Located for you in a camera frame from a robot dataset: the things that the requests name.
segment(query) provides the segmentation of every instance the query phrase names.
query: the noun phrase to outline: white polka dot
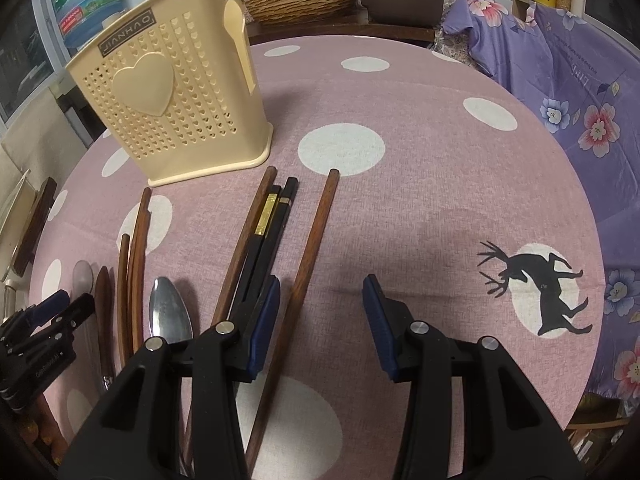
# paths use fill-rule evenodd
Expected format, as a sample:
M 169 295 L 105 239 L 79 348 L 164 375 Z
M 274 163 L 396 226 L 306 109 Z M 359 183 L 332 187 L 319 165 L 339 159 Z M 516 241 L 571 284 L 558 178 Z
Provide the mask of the white polka dot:
M 553 247 L 544 244 L 526 244 L 516 252 L 516 254 L 539 254 L 545 260 L 548 260 L 549 253 L 559 256 L 563 260 L 566 259 Z M 554 269 L 559 272 L 576 272 L 561 262 L 556 262 Z M 569 309 L 573 310 L 580 304 L 580 301 L 578 301 L 580 289 L 578 288 L 576 280 L 561 278 L 559 283 L 562 288 L 560 300 L 564 301 Z M 527 283 L 521 282 L 520 280 L 509 280 L 509 292 L 511 293 L 511 302 L 513 303 L 513 308 L 516 311 L 518 320 L 520 320 L 524 327 L 532 334 L 538 335 L 538 330 L 542 327 L 542 316 L 540 314 L 540 291 L 536 284 L 532 279 L 528 279 Z M 581 327 L 581 325 L 573 321 L 572 325 L 578 328 Z M 555 339 L 566 332 L 567 330 L 565 328 L 558 328 L 550 330 L 540 337 Z
M 463 105 L 465 110 L 478 121 L 496 130 L 511 132 L 518 127 L 518 121 L 511 112 L 492 101 L 481 97 L 468 97 Z
M 331 168 L 349 176 L 373 168 L 385 154 L 380 136 L 360 124 L 337 123 L 306 134 L 298 145 L 300 162 L 311 171 L 329 174 Z
M 74 433 L 77 433 L 91 413 L 91 403 L 78 390 L 71 390 L 66 398 L 66 416 Z
M 452 57 L 449 56 L 445 56 L 444 54 L 441 54 L 439 52 L 436 52 L 435 50 L 432 50 L 431 53 L 437 57 L 438 59 L 443 59 L 444 61 L 450 61 L 452 63 L 459 63 L 459 61 L 457 59 L 453 59 Z
M 264 374 L 241 383 L 236 404 L 246 448 L 264 387 Z M 283 376 L 255 463 L 255 480 L 314 480 L 340 457 L 342 428 L 331 405 L 300 381 Z
M 56 197 L 55 202 L 51 206 L 51 209 L 49 211 L 49 216 L 47 217 L 47 221 L 52 221 L 56 217 L 56 215 L 60 212 L 62 205 L 65 203 L 67 193 L 68 192 L 66 189 L 63 189 L 62 191 L 60 191 L 60 194 Z
M 120 148 L 117 152 L 109 157 L 109 160 L 104 163 L 102 168 L 102 176 L 111 176 L 118 171 L 122 165 L 129 160 L 129 155 L 124 151 L 124 148 Z
M 379 57 L 350 57 L 341 63 L 343 68 L 354 72 L 380 72 L 389 68 L 389 63 Z
M 272 48 L 271 50 L 267 50 L 264 53 L 266 57 L 276 57 L 276 56 L 285 56 L 287 54 L 291 54 L 300 50 L 300 47 L 297 45 L 285 45 L 285 46 L 277 46 L 276 48 Z
M 133 234 L 139 207 L 140 202 L 129 211 L 124 222 L 122 222 L 120 232 L 118 232 L 118 239 L 116 240 L 118 250 L 120 250 L 122 235 L 124 233 L 127 233 L 129 236 Z M 163 195 L 153 195 L 149 201 L 149 212 L 151 213 L 151 224 L 149 224 L 149 233 L 146 236 L 146 254 L 155 250 L 162 240 L 164 240 L 164 237 L 169 231 L 171 219 L 174 216 L 174 207 L 167 197 Z
M 46 300 L 60 288 L 60 276 L 62 276 L 62 263 L 60 260 L 53 260 L 42 280 L 41 301 Z

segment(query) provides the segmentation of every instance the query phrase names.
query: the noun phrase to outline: metal screw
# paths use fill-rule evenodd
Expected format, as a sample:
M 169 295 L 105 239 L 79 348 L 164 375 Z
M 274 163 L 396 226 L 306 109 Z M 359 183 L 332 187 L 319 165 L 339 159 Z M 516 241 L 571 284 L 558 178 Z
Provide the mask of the metal screw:
M 426 334 L 429 331 L 429 325 L 423 321 L 414 321 L 409 328 L 414 334 Z
M 236 326 L 230 321 L 220 321 L 216 325 L 216 332 L 219 334 L 231 334 L 236 329 Z
M 159 337 L 150 337 L 145 341 L 146 349 L 151 350 L 152 352 L 161 349 L 163 344 L 164 342 Z
M 480 342 L 482 346 L 484 346 L 487 350 L 497 350 L 500 343 L 495 337 L 491 337 L 490 335 L 487 337 L 483 337 Z

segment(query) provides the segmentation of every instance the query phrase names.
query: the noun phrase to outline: purple floral fabric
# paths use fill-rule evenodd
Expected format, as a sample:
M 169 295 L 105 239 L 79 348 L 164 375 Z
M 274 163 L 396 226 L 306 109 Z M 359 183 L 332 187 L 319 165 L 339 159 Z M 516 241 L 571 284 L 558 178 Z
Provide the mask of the purple floral fabric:
M 443 31 L 468 34 L 470 56 L 538 117 L 578 174 L 607 277 L 588 390 L 640 400 L 640 60 L 567 10 L 531 4 L 523 23 L 501 7 L 457 0 Z

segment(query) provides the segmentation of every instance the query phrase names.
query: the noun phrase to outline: deer silhouette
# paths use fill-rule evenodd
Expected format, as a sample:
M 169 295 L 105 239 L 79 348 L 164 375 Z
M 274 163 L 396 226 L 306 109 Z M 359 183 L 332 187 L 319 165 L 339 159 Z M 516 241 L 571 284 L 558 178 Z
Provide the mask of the deer silhouette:
M 538 335 L 555 330 L 556 328 L 565 328 L 574 334 L 587 334 L 591 331 L 593 325 L 584 328 L 576 328 L 569 322 L 578 312 L 583 311 L 589 304 L 589 298 L 586 298 L 580 305 L 574 309 L 570 309 L 568 305 L 560 299 L 562 287 L 560 287 L 560 278 L 581 278 L 580 272 L 561 272 L 554 269 L 556 262 L 564 263 L 569 269 L 568 261 L 561 258 L 557 254 L 549 253 L 548 260 L 540 254 L 516 254 L 515 256 L 507 256 L 503 250 L 497 245 L 487 241 L 481 242 L 488 250 L 478 253 L 478 256 L 485 256 L 478 267 L 487 263 L 489 260 L 496 258 L 502 261 L 506 268 L 498 273 L 502 279 L 498 282 L 488 274 L 480 271 L 489 281 L 485 285 L 495 285 L 487 294 L 496 294 L 496 298 L 500 298 L 509 286 L 509 280 L 520 280 L 528 283 L 529 278 L 533 280 L 537 289 L 540 291 L 540 317 L 542 318 L 542 326 L 538 330 Z

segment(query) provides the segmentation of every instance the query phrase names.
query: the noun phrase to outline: round table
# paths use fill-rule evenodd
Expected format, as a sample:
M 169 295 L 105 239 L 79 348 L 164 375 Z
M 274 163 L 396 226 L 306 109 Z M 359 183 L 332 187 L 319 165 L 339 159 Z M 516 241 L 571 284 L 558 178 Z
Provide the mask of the round table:
M 582 187 L 538 119 L 481 73 L 408 44 L 316 36 L 261 44 L 252 54 L 275 128 L 268 164 L 278 184 L 300 180 L 273 267 L 283 306 L 325 174 L 342 173 L 254 478 L 392 475 L 408 384 L 391 383 L 380 368 L 360 292 L 371 272 L 388 297 L 448 337 L 497 337 L 566 425 L 598 344 L 604 276 Z M 146 179 L 108 131 L 103 137 L 50 213 L 32 301 L 70 290 L 78 260 L 116 269 L 118 240 L 132 230 Z M 209 327 L 265 167 L 153 190 L 145 297 L 155 277 L 169 277 L 197 333 Z M 494 257 L 482 263 L 479 253 L 488 252 Z M 520 279 L 489 294 L 504 269 Z M 559 296 L 536 286 L 545 269 Z M 542 330 L 541 308 L 555 319 Z M 68 439 L 98 398 L 89 366 L 81 353 L 47 391 Z M 238 395 L 245 441 L 262 382 Z M 463 446 L 454 390 L 452 472 Z

